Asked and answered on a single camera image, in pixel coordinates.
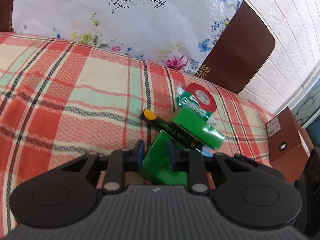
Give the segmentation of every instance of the mattress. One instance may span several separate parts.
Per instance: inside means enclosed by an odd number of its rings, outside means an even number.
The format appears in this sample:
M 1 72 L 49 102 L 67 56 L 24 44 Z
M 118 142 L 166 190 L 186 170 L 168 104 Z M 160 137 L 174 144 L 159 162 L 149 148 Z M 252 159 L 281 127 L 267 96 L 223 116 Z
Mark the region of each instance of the mattress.
M 20 183 L 90 151 L 149 147 L 158 132 L 147 107 L 169 121 L 177 85 L 197 83 L 217 103 L 219 149 L 269 164 L 273 114 L 197 77 L 116 52 L 60 39 L 0 33 L 0 237 L 15 226 L 8 200 Z M 146 183 L 135 173 L 127 183 Z

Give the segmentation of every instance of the green snack package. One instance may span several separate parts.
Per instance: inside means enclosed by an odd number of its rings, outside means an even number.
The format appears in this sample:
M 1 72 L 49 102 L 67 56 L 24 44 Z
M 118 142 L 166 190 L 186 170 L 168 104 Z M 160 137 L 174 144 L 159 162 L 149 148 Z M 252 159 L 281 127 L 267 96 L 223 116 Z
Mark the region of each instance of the green snack package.
M 222 133 L 189 108 L 180 109 L 171 121 L 212 149 L 218 150 L 225 139 Z

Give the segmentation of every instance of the marker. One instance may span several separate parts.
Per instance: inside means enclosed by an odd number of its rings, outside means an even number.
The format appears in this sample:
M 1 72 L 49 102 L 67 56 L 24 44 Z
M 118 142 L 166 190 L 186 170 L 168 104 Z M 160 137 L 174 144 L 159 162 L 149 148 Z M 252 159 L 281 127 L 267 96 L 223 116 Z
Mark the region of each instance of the marker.
M 166 121 L 161 119 L 159 116 L 157 116 L 155 113 L 153 113 L 147 108 L 145 108 L 141 113 L 140 119 L 147 121 L 158 130 L 164 130 L 183 147 L 190 149 L 202 147 L 202 144 L 195 140 L 195 138 L 191 137 L 183 130 L 177 129 L 176 127 L 173 127 L 172 125 L 168 124 Z

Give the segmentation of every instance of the brown wooden headboard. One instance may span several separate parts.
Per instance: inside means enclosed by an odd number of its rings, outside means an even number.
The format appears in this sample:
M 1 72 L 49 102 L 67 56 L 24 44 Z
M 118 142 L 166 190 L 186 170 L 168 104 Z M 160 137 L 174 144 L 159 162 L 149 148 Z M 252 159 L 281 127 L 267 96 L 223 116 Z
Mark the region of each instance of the brown wooden headboard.
M 9 32 L 13 0 L 0 0 L 0 31 Z M 257 73 L 275 47 L 275 39 L 243 2 L 196 76 L 236 94 Z

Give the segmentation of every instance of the yellow marker cap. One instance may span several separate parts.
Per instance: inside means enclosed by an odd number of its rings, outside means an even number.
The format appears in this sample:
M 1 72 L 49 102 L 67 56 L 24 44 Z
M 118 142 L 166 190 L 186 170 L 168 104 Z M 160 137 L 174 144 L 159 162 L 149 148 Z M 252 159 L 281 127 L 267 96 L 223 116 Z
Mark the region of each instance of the yellow marker cap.
M 153 121 L 157 118 L 157 115 L 153 112 L 151 112 L 149 109 L 144 109 L 143 114 L 145 116 L 145 118 L 147 118 L 150 121 Z

